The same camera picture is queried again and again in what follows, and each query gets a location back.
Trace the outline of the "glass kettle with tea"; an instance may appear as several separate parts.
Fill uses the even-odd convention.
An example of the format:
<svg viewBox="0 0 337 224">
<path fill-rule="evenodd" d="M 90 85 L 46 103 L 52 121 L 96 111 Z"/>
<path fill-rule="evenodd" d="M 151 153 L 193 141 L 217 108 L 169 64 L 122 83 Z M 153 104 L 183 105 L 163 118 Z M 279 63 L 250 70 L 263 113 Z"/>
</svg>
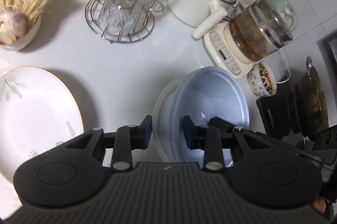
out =
<svg viewBox="0 0 337 224">
<path fill-rule="evenodd" d="M 229 22 L 237 47 L 251 61 L 257 62 L 293 40 L 298 15 L 284 20 L 270 0 L 256 0 Z"/>
</svg>

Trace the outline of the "cream kettle base with panel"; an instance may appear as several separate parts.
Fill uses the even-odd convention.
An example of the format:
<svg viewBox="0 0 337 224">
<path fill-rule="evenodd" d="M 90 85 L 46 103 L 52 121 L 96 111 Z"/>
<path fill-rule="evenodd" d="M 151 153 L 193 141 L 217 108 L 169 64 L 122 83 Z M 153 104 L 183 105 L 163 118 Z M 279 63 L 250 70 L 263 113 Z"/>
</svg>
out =
<svg viewBox="0 0 337 224">
<path fill-rule="evenodd" d="M 226 70 L 237 80 L 244 78 L 259 63 L 249 60 L 237 47 L 229 22 L 217 24 L 206 33 L 203 45 L 214 65 Z"/>
</svg>

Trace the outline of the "white bowl with garlic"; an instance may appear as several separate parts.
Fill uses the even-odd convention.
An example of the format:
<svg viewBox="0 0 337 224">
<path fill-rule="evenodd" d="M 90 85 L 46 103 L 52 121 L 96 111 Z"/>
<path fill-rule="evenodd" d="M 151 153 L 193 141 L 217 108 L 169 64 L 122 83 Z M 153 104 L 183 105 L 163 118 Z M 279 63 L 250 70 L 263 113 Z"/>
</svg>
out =
<svg viewBox="0 0 337 224">
<path fill-rule="evenodd" d="M 32 43 L 33 39 L 38 33 L 38 30 L 41 25 L 42 15 L 40 15 L 35 21 L 33 27 L 26 33 L 24 37 L 16 40 L 11 45 L 6 45 L 1 43 L 1 49 L 6 51 L 20 51 Z"/>
</svg>

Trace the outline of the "mint green appliance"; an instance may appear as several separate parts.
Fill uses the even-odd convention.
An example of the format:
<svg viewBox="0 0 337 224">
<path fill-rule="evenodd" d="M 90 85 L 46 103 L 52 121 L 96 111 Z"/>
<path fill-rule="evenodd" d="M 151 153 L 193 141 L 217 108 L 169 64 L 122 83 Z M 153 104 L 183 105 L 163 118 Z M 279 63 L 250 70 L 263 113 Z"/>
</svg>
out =
<svg viewBox="0 0 337 224">
<path fill-rule="evenodd" d="M 270 0 L 284 20 L 294 16 L 295 10 L 288 0 Z"/>
</svg>

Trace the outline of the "dark metal wok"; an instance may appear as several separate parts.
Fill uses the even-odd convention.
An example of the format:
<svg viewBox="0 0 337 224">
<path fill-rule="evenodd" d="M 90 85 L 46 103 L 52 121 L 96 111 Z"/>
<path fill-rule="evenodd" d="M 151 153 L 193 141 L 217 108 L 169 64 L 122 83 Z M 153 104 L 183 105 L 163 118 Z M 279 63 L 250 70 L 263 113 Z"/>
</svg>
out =
<svg viewBox="0 0 337 224">
<path fill-rule="evenodd" d="M 318 133 L 328 128 L 328 110 L 323 87 L 312 64 L 306 59 L 307 71 L 287 96 L 287 110 L 293 133 L 316 141 Z"/>
</svg>

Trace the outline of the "white floral ceramic plate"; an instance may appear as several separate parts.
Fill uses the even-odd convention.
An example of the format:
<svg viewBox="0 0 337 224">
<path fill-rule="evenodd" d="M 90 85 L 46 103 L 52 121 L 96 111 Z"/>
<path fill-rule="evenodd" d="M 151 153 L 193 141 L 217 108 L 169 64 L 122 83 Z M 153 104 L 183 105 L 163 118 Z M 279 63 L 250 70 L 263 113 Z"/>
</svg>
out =
<svg viewBox="0 0 337 224">
<path fill-rule="evenodd" d="M 54 74 L 33 66 L 1 76 L 1 175 L 84 132 L 79 106 Z"/>
</svg>

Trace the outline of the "garlic bulb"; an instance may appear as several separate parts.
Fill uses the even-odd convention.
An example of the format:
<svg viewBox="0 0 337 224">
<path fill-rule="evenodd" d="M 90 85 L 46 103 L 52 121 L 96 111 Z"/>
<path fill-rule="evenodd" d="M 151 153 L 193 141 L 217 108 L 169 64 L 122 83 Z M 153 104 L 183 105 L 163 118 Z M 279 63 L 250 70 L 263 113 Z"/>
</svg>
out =
<svg viewBox="0 0 337 224">
<path fill-rule="evenodd" d="M 1 10 L 1 43 L 10 45 L 26 33 L 26 19 L 20 12 Z"/>
</svg>

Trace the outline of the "large blue plastic bowl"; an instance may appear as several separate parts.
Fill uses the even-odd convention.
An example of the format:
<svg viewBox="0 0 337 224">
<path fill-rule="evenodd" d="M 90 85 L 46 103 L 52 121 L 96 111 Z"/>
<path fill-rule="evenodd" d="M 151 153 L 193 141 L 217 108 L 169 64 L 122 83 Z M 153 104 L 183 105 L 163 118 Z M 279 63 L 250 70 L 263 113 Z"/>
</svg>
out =
<svg viewBox="0 0 337 224">
<path fill-rule="evenodd" d="M 203 150 L 190 150 L 182 120 L 189 115 L 195 125 L 214 117 L 244 128 L 250 126 L 249 107 L 236 79 L 227 71 L 209 66 L 171 81 L 157 98 L 152 130 L 155 147 L 164 162 L 203 163 Z"/>
</svg>

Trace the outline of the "black gas stove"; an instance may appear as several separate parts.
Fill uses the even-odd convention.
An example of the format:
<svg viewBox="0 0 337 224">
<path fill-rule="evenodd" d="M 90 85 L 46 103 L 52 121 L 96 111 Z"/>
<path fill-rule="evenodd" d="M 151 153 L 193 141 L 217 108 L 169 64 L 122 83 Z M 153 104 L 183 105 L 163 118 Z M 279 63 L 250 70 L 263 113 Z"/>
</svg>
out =
<svg viewBox="0 0 337 224">
<path fill-rule="evenodd" d="M 281 92 L 275 96 L 261 97 L 257 100 L 265 132 L 278 140 L 282 140 L 290 132 L 293 132 L 287 110 L 287 96 L 291 91 Z M 336 125 L 330 127 L 328 124 L 327 129 L 318 133 L 316 141 L 310 139 L 309 141 L 313 142 L 310 153 L 323 159 L 323 167 L 321 168 L 323 181 L 336 181 Z"/>
</svg>

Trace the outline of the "patterned ceramic bowl with tea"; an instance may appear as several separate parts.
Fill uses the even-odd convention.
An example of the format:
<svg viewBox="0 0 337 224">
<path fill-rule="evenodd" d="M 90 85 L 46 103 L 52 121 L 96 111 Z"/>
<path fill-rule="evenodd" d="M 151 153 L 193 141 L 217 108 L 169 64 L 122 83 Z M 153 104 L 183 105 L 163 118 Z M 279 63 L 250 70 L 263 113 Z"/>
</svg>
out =
<svg viewBox="0 0 337 224">
<path fill-rule="evenodd" d="M 271 67 L 264 61 L 256 63 L 247 74 L 252 92 L 257 96 L 268 97 L 277 93 L 277 81 Z"/>
</svg>

